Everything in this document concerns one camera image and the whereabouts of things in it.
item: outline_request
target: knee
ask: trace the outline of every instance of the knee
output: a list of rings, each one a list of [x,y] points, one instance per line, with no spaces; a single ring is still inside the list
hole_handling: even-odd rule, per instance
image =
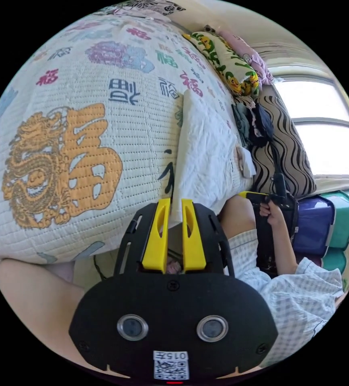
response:
[[[227,238],[256,229],[252,203],[241,196],[234,196],[226,202],[220,219]]]

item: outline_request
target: label sticker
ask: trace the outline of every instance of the label sticker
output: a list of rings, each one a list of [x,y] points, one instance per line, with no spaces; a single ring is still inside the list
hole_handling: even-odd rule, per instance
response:
[[[182,381],[189,379],[186,351],[153,351],[154,379]]]

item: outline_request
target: camera lens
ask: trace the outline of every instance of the camera lens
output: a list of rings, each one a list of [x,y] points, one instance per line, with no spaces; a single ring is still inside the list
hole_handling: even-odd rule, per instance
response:
[[[227,335],[228,323],[221,316],[209,315],[199,322],[196,331],[201,340],[218,342]]]
[[[148,334],[148,324],[138,315],[124,315],[117,323],[119,334],[128,341],[140,341]]]

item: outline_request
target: yellow pikachu pillow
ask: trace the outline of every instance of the yellow pikachu pillow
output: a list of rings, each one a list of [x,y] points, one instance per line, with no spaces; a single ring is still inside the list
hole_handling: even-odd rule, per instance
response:
[[[183,37],[208,59],[234,96],[259,95],[259,79],[255,70],[223,38],[209,32],[194,32]]]

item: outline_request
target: zebra print cushion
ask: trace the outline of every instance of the zebra print cushion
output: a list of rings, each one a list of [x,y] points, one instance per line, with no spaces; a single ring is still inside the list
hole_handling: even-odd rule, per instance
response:
[[[236,98],[248,106],[249,97]],[[287,190],[295,197],[306,196],[316,190],[316,184],[307,153],[283,102],[275,96],[260,96],[256,99],[270,114],[274,126],[274,143],[279,154],[275,162],[285,176]],[[275,172],[274,160],[269,144],[251,150],[256,167],[253,190],[260,193],[274,192],[271,177]]]

